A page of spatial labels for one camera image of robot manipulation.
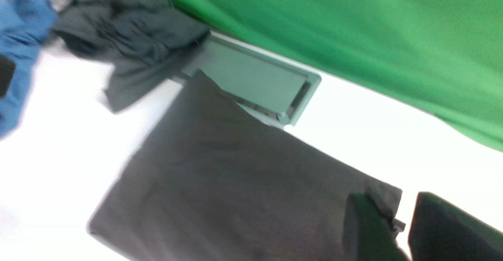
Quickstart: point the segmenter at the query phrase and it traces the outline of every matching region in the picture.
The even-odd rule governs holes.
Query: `dark green object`
[[[347,197],[343,232],[346,261],[408,261],[384,220],[368,195],[352,193]]]
[[[213,33],[182,71],[201,69],[241,107],[272,125],[294,125],[321,81],[297,68]]]

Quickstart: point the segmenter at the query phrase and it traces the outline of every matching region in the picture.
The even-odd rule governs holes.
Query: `gray pillow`
[[[343,260],[350,193],[401,190],[242,110],[203,73],[132,157],[90,234],[137,261]]]

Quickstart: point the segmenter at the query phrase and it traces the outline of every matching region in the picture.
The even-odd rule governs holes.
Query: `white floor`
[[[88,236],[86,222],[181,86],[167,81],[113,115],[102,105],[112,69],[60,42],[42,51],[22,122],[0,141],[0,260],[124,260]],[[323,74],[286,130],[403,189],[397,218],[407,224],[417,192],[431,191],[503,230],[503,153],[435,117]]]

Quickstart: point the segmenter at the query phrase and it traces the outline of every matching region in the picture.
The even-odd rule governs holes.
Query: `gray tray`
[[[320,76],[252,48],[212,32],[182,72],[191,75],[201,69],[261,121],[294,125],[321,82]]]

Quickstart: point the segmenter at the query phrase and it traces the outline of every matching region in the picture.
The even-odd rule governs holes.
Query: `black object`
[[[90,221],[136,261],[343,260],[345,202],[401,190],[247,114],[203,73],[190,79]]]
[[[395,217],[393,209],[373,189],[367,192],[372,195],[347,197],[343,232],[346,261],[407,261],[395,244],[397,233],[390,222]]]
[[[501,261],[503,234],[432,193],[419,193],[409,234],[414,261]]]
[[[209,28],[171,0],[73,0],[53,31],[73,54],[115,64],[105,93],[119,112],[178,72]]]
[[[8,58],[0,55],[0,98],[5,97],[11,80],[16,71],[16,64]]]

